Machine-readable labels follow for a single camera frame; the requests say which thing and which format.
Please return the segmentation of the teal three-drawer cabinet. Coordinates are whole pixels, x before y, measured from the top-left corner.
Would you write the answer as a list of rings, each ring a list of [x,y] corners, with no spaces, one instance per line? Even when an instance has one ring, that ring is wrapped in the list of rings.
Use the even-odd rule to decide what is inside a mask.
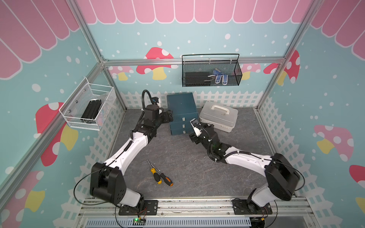
[[[173,112],[170,122],[171,135],[189,135],[194,130],[191,120],[198,118],[193,93],[167,95],[168,109]]]

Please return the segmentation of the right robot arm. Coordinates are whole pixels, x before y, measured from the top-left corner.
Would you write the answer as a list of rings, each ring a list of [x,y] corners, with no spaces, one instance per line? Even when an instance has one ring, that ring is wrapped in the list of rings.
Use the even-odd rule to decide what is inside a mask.
[[[240,150],[221,142],[214,125],[201,123],[197,119],[192,119],[190,123],[194,130],[190,134],[191,141],[202,144],[213,162],[237,165],[266,178],[266,183],[260,188],[255,188],[243,201],[250,213],[257,212],[272,201],[292,199],[300,174],[282,154],[269,156]]]

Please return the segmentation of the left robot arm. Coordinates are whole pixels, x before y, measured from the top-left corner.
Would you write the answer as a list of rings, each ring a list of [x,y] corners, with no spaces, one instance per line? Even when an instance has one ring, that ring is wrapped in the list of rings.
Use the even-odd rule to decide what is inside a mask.
[[[172,111],[161,108],[157,97],[152,97],[148,90],[142,92],[142,98],[145,95],[151,104],[142,100],[142,114],[127,142],[106,161],[95,163],[91,170],[90,195],[115,206],[143,206],[142,194],[127,188],[124,174],[138,153],[156,137],[158,128],[173,121]]]

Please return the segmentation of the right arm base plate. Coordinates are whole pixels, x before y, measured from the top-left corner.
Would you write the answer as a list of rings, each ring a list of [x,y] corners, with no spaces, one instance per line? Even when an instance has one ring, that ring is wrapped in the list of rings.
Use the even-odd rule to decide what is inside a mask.
[[[235,215],[258,215],[265,217],[273,213],[269,203],[264,207],[259,207],[247,199],[235,198],[232,200],[232,206]]]

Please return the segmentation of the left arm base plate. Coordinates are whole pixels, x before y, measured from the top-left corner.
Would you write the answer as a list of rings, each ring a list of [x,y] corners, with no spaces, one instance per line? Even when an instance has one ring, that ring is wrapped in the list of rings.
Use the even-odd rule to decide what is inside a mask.
[[[119,208],[119,216],[157,215],[157,200],[140,200],[135,207],[123,205]]]

